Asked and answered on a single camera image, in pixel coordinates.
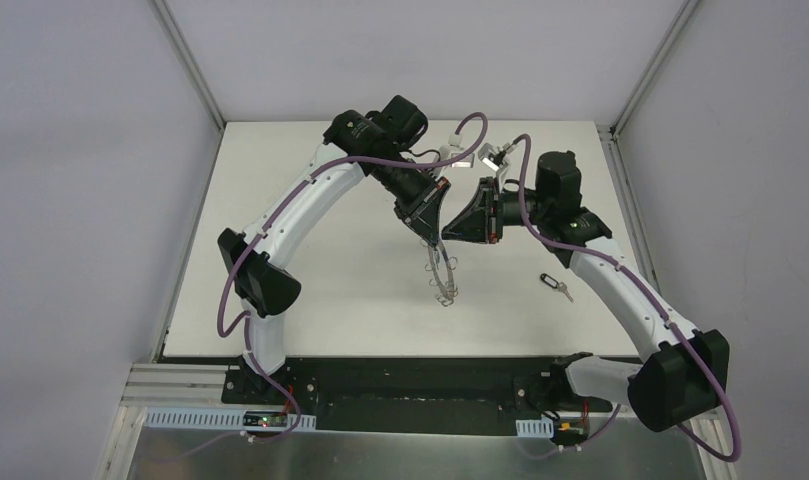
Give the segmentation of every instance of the silver key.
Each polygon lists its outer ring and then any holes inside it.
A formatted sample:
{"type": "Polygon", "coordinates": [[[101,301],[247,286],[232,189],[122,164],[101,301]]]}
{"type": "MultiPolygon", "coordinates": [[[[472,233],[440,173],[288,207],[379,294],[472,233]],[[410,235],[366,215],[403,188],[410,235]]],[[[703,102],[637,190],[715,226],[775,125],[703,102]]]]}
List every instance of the silver key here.
{"type": "Polygon", "coordinates": [[[562,292],[563,295],[566,295],[566,298],[568,298],[570,302],[575,303],[575,299],[572,298],[572,295],[569,294],[569,287],[567,287],[565,283],[559,282],[555,290],[557,290],[558,292],[562,292]]]}

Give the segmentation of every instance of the white table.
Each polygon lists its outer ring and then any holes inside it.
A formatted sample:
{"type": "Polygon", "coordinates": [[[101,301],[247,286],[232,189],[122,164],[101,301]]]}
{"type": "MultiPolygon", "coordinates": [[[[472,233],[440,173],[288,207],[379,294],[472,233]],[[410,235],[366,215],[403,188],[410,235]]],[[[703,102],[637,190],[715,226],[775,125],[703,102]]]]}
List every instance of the white table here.
{"type": "MultiPolygon", "coordinates": [[[[215,317],[227,271],[216,244],[221,231],[241,230],[297,178],[329,122],[230,123],[207,193],[166,338],[164,355],[235,356],[237,330],[216,334],[215,317]]],[[[456,122],[431,122],[414,149],[445,143],[456,122]]],[[[613,230],[632,261],[628,233],[610,171],[592,122],[490,122],[486,141],[503,145],[527,132],[536,159],[572,150],[583,174],[584,205],[613,230]]],[[[468,145],[479,125],[464,132],[468,145]]],[[[511,156],[518,177],[522,148],[511,156]]],[[[446,170],[452,187],[441,224],[471,199],[478,178],[491,171],[446,170]]],[[[428,284],[427,253],[392,212],[393,197],[371,177],[348,192],[310,232],[287,268],[303,284],[288,310],[285,348],[291,356],[525,356],[591,351],[636,355],[627,334],[598,297],[523,227],[508,227],[498,245],[446,242],[459,265],[460,294],[441,306],[428,284]],[[574,303],[543,285],[547,272],[566,282],[574,303]]],[[[235,295],[227,317],[239,313],[235,295]]]]}

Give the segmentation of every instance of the gray floor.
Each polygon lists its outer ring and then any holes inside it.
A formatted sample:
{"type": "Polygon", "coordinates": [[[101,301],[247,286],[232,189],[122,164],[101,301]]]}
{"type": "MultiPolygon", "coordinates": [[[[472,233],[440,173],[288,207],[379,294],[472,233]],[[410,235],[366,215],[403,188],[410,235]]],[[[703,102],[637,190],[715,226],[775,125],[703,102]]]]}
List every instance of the gray floor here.
{"type": "Polygon", "coordinates": [[[652,433],[619,419],[580,453],[529,460],[547,440],[368,433],[296,434],[267,445],[229,436],[162,463],[220,432],[144,428],[130,478],[145,479],[704,479],[698,453],[676,430],[652,433]]]}

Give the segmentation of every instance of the white board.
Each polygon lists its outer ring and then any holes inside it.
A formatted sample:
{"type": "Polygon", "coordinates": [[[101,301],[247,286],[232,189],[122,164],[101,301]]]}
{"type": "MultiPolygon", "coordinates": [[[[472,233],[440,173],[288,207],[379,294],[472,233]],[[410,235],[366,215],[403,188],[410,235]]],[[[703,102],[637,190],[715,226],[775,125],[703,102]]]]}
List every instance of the white board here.
{"type": "MultiPolygon", "coordinates": [[[[477,136],[472,122],[464,144],[477,136]]],[[[329,122],[230,123],[216,161],[200,224],[167,336],[166,356],[233,356],[241,332],[216,334],[227,277],[216,239],[255,220],[297,178],[329,122]]],[[[431,122],[414,149],[445,143],[456,122],[431,122]]],[[[491,122],[486,141],[503,145],[519,133],[533,139],[528,178],[546,151],[572,150],[583,174],[584,205],[613,230],[634,258],[596,127],[592,122],[491,122]]],[[[522,149],[511,156],[517,178],[522,149]]],[[[447,224],[471,199],[478,178],[492,172],[446,170],[451,190],[447,224]]],[[[287,355],[522,356],[591,351],[636,355],[598,297],[564,269],[523,227],[508,227],[498,245],[446,242],[456,256],[459,296],[450,307],[434,298],[427,252],[392,212],[393,197],[369,177],[334,205],[307,235],[287,270],[303,289],[287,311],[287,355]],[[543,285],[547,272],[566,282],[574,303],[543,285]]],[[[235,295],[227,317],[240,311],[235,295]]]]}

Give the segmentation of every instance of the gray wall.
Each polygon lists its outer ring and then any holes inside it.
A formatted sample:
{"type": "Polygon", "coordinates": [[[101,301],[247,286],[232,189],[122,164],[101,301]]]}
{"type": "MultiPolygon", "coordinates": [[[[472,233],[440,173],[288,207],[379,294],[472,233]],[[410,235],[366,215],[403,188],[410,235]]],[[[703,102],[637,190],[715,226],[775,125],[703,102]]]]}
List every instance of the gray wall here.
{"type": "Polygon", "coordinates": [[[746,478],[809,478],[809,0],[707,1],[623,156],[661,287],[732,347],[746,478]]]}
{"type": "Polygon", "coordinates": [[[169,0],[230,120],[616,119],[682,0],[169,0]]]}
{"type": "Polygon", "coordinates": [[[217,140],[147,2],[0,2],[0,478],[96,472],[217,140]]]}

